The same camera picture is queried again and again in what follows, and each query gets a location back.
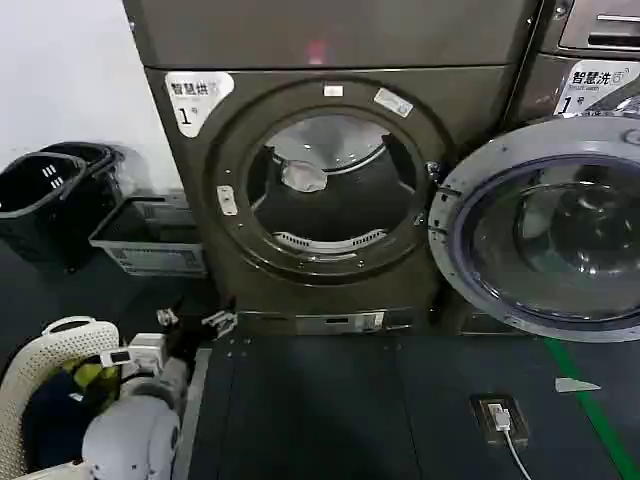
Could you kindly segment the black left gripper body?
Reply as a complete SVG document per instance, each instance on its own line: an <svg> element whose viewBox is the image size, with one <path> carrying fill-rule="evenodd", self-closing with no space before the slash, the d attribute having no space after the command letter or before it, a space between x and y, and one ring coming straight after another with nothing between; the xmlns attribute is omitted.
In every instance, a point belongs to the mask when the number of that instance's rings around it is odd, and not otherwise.
<svg viewBox="0 0 640 480"><path fill-rule="evenodd" d="M166 350L170 357L194 359L205 339L205 325L194 316L174 316L166 329Z"/></svg>

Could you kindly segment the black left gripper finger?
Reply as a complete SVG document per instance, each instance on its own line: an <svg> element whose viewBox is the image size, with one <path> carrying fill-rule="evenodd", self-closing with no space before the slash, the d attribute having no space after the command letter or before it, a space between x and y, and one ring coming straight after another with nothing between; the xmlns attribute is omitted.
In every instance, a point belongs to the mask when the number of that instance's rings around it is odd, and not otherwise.
<svg viewBox="0 0 640 480"><path fill-rule="evenodd" d="M229 301L218 311L201 320L201 325L213 336L226 336L237 326L236 298Z"/></svg>
<svg viewBox="0 0 640 480"><path fill-rule="evenodd" d="M180 309L184 302L184 296L181 295L171 306L159 308L156 310L156 319L161 326L173 326L180 322Z"/></svg>

